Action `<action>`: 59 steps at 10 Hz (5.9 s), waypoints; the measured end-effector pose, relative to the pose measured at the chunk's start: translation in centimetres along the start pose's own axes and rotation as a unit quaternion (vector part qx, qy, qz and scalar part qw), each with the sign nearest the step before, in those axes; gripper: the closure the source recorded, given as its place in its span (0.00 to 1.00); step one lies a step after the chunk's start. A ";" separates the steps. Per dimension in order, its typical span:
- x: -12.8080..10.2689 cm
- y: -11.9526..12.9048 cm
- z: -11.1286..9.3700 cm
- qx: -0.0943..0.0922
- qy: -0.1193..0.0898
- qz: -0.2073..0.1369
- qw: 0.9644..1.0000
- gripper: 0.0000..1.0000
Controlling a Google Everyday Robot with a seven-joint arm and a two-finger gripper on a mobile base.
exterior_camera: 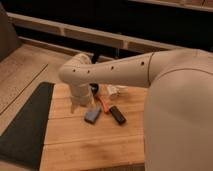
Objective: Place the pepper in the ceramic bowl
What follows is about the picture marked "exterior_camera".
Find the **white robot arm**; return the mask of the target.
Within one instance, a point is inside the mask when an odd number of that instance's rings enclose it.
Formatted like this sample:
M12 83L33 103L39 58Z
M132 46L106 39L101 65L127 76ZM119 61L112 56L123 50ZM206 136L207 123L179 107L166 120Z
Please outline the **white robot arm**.
M93 64L85 54L59 69L71 99L90 83L143 87L146 171L213 171L213 53L176 49Z

